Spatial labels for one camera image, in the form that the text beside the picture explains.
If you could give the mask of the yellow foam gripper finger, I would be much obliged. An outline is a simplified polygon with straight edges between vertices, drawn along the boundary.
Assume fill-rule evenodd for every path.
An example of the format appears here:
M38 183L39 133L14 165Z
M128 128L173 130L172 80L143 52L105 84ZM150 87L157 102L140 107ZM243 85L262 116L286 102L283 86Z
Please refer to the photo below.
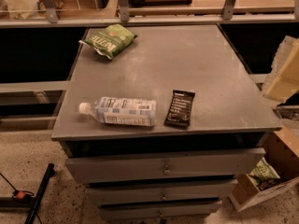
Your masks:
M286 35L279 44L272 70L262 87L263 96L285 103L299 91L299 39Z

